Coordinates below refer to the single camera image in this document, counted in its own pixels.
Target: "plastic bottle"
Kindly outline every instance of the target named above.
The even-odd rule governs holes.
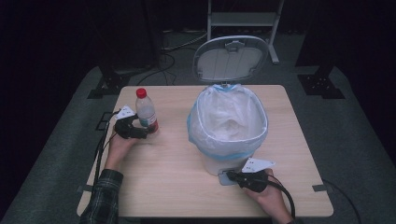
[[[148,133],[155,133],[158,130],[158,121],[155,115],[154,104],[148,97],[144,88],[136,90],[136,113],[140,124],[148,128]]]

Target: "right hand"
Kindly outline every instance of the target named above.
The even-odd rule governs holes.
[[[273,181],[275,183],[276,180],[271,177],[274,175],[272,169],[265,169],[265,173],[267,173],[268,180]],[[274,218],[279,224],[289,223],[293,221],[288,209],[286,208],[285,202],[283,201],[282,191],[277,189],[271,185],[267,185],[265,190],[261,193],[254,192],[250,189],[244,189],[245,193],[256,201],[262,210],[270,217]]]

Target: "wooden table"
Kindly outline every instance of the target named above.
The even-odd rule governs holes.
[[[268,135],[253,158],[275,161],[275,176],[290,192],[297,217],[328,217],[332,204],[304,139],[288,95],[282,86],[245,86],[261,99],[269,120]],[[134,109],[135,90],[121,90],[115,110]],[[222,186],[202,165],[201,152],[189,142],[186,119],[205,86],[148,86],[160,129],[142,139],[123,163],[121,217],[266,217],[237,185]],[[103,155],[105,163],[107,150]],[[92,185],[94,170],[87,184]],[[91,193],[84,191],[80,215]]]

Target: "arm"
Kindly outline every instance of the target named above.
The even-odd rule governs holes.
[[[120,166],[137,139],[123,139],[114,135],[110,140],[105,169],[92,190],[87,208],[81,214],[79,223],[118,223],[119,191],[123,175]]]
[[[265,172],[270,175],[268,176],[268,180],[276,182],[275,179],[271,177],[271,175],[274,175],[271,169],[266,169]],[[262,210],[268,216],[274,218],[279,224],[287,224],[293,221],[283,201],[280,189],[268,185],[261,193],[254,192],[250,189],[245,189],[245,193],[256,201]]]

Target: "plaid sleeve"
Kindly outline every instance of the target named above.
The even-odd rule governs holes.
[[[118,223],[119,191],[123,175],[103,170],[92,191],[90,203],[81,214],[79,223]]]

